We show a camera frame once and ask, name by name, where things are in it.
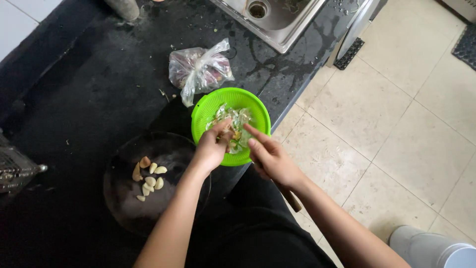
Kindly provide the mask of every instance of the black countertop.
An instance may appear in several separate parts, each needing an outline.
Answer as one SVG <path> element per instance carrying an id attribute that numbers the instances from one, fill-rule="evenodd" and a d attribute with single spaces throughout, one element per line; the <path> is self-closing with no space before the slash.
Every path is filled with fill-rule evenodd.
<path id="1" fill-rule="evenodd" d="M 179 95 L 168 80 L 172 46 L 210 48 L 228 37 L 231 49 L 223 54 L 235 81 L 223 87 L 259 96 L 274 130 L 352 18 L 330 0 L 281 55 L 206 0 L 138 2 L 142 15 L 133 25 L 98 16 L 29 91 L 25 113 L 2 126 L 24 154 L 50 168 L 2 211 L 2 266 L 132 265 L 144 240 L 115 223 L 104 205 L 102 174 L 115 150 L 139 134 L 190 136 L 190 111 L 159 91 Z M 210 200 L 225 196 L 245 168 L 214 172 Z"/>

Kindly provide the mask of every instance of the white tiled wall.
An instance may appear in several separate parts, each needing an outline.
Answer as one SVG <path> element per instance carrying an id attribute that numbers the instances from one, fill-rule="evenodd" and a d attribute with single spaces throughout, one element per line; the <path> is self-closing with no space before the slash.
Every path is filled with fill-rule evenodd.
<path id="1" fill-rule="evenodd" d="M 62 0 L 0 0 L 0 61 Z"/>

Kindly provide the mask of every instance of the beige floor tile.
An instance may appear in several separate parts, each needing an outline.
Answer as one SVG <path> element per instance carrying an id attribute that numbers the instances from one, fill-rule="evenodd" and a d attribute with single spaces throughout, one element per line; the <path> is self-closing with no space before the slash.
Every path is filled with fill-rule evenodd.
<path id="1" fill-rule="evenodd" d="M 468 140 L 413 101 L 373 163 L 439 211 L 474 151 Z"/>
<path id="2" fill-rule="evenodd" d="M 382 241 L 400 225 L 428 230 L 437 213 L 374 164 L 342 206 Z"/>
<path id="3" fill-rule="evenodd" d="M 372 160 L 412 98 L 355 57 L 336 72 L 308 113 Z"/>
<path id="4" fill-rule="evenodd" d="M 456 228 L 454 225 L 452 225 L 449 221 L 445 220 L 445 218 L 441 217 L 440 215 L 436 217 L 435 222 L 431 225 L 428 232 L 441 234 L 476 246 L 475 241 L 473 241 L 467 235 L 463 234 L 463 232 L 458 230 L 458 228 Z"/>
<path id="5" fill-rule="evenodd" d="M 293 105 L 271 137 L 279 143 L 282 143 L 291 132 L 293 127 L 298 123 L 303 114 L 304 110 L 301 109 L 301 107 L 297 106 L 296 104 Z"/>
<path id="6" fill-rule="evenodd" d="M 414 97 L 451 42 L 399 1 L 390 1 L 365 31 L 357 54 Z"/>
<path id="7" fill-rule="evenodd" d="M 337 268 L 344 268 L 339 258 L 330 247 L 329 242 L 324 237 L 321 238 L 317 245 L 329 256 L 329 258 L 334 262 Z"/>
<path id="8" fill-rule="evenodd" d="M 331 68 L 322 66 L 311 82 L 309 82 L 309 85 L 307 85 L 301 96 L 297 99 L 296 104 L 304 110 L 307 110 L 317 94 L 319 94 L 336 70 L 337 68 L 335 66 L 332 66 Z"/>
<path id="9" fill-rule="evenodd" d="M 399 0 L 400 5 L 412 10 L 431 27 L 453 39 L 465 24 L 435 0 Z"/>
<path id="10" fill-rule="evenodd" d="M 461 175 L 440 214 L 476 241 L 476 156 Z"/>
<path id="11" fill-rule="evenodd" d="M 370 164 L 308 113 L 283 146 L 301 170 L 340 205 Z"/>
<path id="12" fill-rule="evenodd" d="M 304 216 L 301 212 L 294 212 L 287 202 L 286 205 L 288 206 L 299 226 L 301 226 L 301 228 L 303 228 L 306 232 L 310 233 L 316 243 L 319 242 L 322 237 L 322 233 L 319 231 L 319 228 L 316 226 L 316 224 L 311 219 Z"/>
<path id="13" fill-rule="evenodd" d="M 458 38 L 459 34 L 415 99 L 476 144 L 476 72 L 451 54 Z"/>

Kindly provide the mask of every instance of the sink strainer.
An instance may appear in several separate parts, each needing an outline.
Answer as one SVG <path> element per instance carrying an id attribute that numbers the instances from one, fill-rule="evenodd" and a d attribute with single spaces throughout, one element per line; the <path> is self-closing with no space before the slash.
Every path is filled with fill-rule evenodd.
<path id="1" fill-rule="evenodd" d="M 248 11 L 253 18 L 261 19 L 268 13 L 268 7 L 261 1 L 254 1 L 249 5 Z"/>

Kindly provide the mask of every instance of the plastic bag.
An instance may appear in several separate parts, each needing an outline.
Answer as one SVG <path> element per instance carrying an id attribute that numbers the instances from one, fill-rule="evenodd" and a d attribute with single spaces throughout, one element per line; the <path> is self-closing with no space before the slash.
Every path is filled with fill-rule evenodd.
<path id="1" fill-rule="evenodd" d="M 220 54 L 230 49 L 228 38 L 211 49 L 190 48 L 174 51 L 169 56 L 169 80 L 182 90 L 182 102 L 193 105 L 193 95 L 208 93 L 224 81 L 233 81 L 230 62 Z"/>

